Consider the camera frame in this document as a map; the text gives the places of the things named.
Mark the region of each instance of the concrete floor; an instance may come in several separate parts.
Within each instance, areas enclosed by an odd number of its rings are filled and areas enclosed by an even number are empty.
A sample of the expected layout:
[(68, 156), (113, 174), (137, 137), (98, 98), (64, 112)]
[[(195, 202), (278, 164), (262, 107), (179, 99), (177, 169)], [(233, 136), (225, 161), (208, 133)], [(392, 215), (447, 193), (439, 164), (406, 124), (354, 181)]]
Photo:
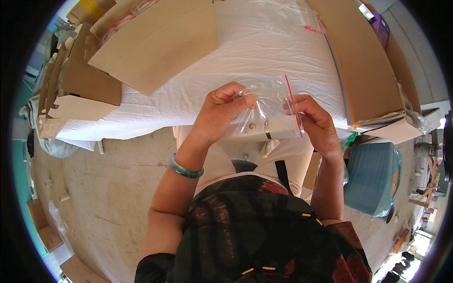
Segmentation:
[[(75, 254), (96, 273), (111, 282), (133, 282), (145, 235), (146, 212), (154, 191), (168, 166), (168, 156), (176, 151), (171, 128), (130, 140), (103, 140), (105, 154), (80, 149), (72, 156), (49, 156), (35, 139), (34, 179), (38, 197), (48, 212), (53, 200), (69, 226), (67, 238)], [(248, 153), (260, 163), (262, 143), (229, 145), (230, 157)], [(398, 223), (386, 225), (346, 207), (345, 220), (352, 221), (373, 271), (393, 247), (394, 236), (416, 205), (407, 202), (414, 172), (414, 142), (397, 146), (403, 154), (403, 171), (396, 195)], [(51, 187), (45, 181), (53, 180)], [(70, 199), (58, 200), (68, 192)]]

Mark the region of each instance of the woman's right hand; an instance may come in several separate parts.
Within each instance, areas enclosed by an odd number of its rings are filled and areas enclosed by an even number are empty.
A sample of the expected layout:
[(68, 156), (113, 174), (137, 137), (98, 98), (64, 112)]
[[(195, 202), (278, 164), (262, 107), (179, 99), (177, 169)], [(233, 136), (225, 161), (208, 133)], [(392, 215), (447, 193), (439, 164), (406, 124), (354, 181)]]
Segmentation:
[[(342, 156), (337, 131), (330, 114), (325, 111), (310, 95), (294, 96), (295, 112), (301, 115), (304, 131), (310, 137), (314, 149), (325, 158), (338, 158)], [(294, 109), (284, 104), (286, 114), (291, 115)]]

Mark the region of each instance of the jade bangle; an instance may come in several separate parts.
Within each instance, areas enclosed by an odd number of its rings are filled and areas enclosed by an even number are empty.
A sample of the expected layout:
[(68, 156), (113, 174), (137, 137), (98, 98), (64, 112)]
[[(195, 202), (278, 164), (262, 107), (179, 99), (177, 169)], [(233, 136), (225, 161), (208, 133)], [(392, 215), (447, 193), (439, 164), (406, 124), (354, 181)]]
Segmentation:
[(181, 174), (184, 177), (191, 178), (191, 179), (200, 178), (201, 175), (203, 175), (203, 173), (204, 173), (204, 168), (203, 167), (201, 168), (200, 171), (191, 171), (189, 169), (186, 169), (186, 168), (182, 167), (181, 165), (179, 165), (178, 163), (176, 163), (176, 161), (174, 160), (174, 156), (175, 155), (176, 155), (176, 153), (170, 155), (169, 163), (170, 163), (170, 167), (176, 173)]

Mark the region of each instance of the black strap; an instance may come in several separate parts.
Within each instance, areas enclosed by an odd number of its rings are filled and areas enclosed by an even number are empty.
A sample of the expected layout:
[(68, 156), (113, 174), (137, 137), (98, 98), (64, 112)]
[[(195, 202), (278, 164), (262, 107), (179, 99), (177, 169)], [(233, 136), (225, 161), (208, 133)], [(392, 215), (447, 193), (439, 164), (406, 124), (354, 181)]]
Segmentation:
[(275, 162), (275, 167), (277, 167), (277, 175), (279, 176), (280, 182), (288, 190), (288, 193), (294, 196), (291, 188), (289, 187), (288, 172), (286, 171), (286, 165), (284, 160), (279, 160)]

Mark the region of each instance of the teal wall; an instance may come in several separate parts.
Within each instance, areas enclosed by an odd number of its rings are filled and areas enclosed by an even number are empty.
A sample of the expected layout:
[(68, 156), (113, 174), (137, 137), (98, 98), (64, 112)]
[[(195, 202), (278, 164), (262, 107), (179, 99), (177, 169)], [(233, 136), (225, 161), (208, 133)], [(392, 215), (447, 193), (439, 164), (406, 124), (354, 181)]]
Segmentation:
[(13, 140), (11, 150), (17, 201), (19, 202), (20, 211), (22, 212), (22, 217), (24, 218), (25, 226), (27, 227), (31, 240), (36, 247), (38, 254), (44, 256), (47, 254), (46, 249), (38, 235), (38, 231), (36, 231), (27, 206), (27, 202), (31, 200), (31, 194), (27, 179), (26, 163), (23, 161), (26, 150), (25, 144), (26, 143), (23, 141)]
[(24, 119), (25, 117), (19, 115), (20, 108), (27, 103), (30, 98), (34, 84), (31, 82), (26, 82), (22, 80), (20, 84), (19, 93), (17, 95), (16, 109), (14, 111), (14, 118)]
[[(33, 84), (30, 82), (22, 81), (20, 85), (20, 90), (17, 97), (17, 103), (14, 113), (14, 118), (24, 118), (19, 116), (19, 109), (27, 103), (28, 98), (30, 97), (33, 89)], [(33, 241), (36, 250), (40, 256), (47, 254), (46, 249), (38, 235), (38, 231), (33, 224), (31, 219), (30, 212), (28, 210), (27, 202), (31, 200), (30, 187), (27, 177), (27, 167), (26, 162), (24, 162), (24, 157), (26, 153), (26, 143), (19, 140), (12, 141), (12, 161), (13, 161), (13, 174), (14, 174), (14, 183), (16, 186), (17, 200), (19, 202), (20, 211), (22, 212), (22, 217), (24, 218), (25, 226), (30, 234), (31, 240)]]

